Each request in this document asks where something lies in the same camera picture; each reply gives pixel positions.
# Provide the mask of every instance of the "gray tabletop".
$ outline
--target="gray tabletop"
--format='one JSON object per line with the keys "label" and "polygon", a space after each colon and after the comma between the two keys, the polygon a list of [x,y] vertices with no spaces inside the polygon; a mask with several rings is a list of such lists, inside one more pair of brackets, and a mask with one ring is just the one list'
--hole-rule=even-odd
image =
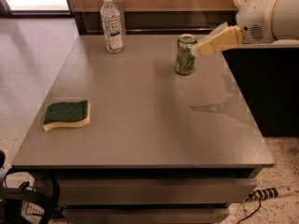
{"label": "gray tabletop", "polygon": [[[274,160],[222,55],[174,71],[177,35],[128,35],[72,48],[12,165],[26,169],[258,167]],[[89,99],[91,123],[46,133],[47,105]]]}

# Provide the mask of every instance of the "table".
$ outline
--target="table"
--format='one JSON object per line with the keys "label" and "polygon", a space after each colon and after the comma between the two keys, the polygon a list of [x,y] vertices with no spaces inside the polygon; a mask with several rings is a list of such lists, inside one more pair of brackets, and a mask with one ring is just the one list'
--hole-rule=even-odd
{"label": "table", "polygon": [[[180,76],[176,35],[124,39],[110,54],[102,36],[78,38],[12,166],[52,173],[72,223],[221,222],[274,165],[226,61]],[[47,105],[82,99],[88,126],[44,132]]]}

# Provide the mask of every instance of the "black cable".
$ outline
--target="black cable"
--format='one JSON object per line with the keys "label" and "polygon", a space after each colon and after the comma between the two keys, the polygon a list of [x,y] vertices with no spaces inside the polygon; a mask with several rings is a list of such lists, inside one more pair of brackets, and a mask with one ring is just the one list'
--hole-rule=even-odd
{"label": "black cable", "polygon": [[261,208],[261,205],[262,205],[262,202],[261,202],[261,198],[260,197],[258,197],[257,195],[255,195],[255,197],[259,200],[259,207],[256,209],[256,210],[254,210],[254,212],[253,213],[251,213],[249,216],[247,216],[247,217],[244,217],[243,219],[240,219],[238,222],[237,222],[237,224],[239,224],[241,221],[243,221],[243,220],[246,220],[246,219],[248,219],[248,218],[250,218],[250,217],[252,217],[257,211],[259,211],[260,210],[260,208]]}

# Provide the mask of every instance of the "speaker grille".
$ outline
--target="speaker grille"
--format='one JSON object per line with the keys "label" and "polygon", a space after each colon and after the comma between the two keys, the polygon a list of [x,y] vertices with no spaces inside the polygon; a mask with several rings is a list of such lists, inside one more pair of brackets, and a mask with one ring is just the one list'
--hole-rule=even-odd
{"label": "speaker grille", "polygon": [[251,36],[253,39],[259,41],[261,39],[263,39],[263,29],[261,26],[255,24],[251,27]]}

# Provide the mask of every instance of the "green scouring pad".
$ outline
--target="green scouring pad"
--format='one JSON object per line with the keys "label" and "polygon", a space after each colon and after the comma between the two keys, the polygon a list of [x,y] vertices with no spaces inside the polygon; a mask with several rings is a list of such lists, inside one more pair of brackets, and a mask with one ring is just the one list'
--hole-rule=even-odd
{"label": "green scouring pad", "polygon": [[90,103],[88,100],[58,102],[47,107],[43,127],[47,132],[55,128],[80,128],[89,123]]}

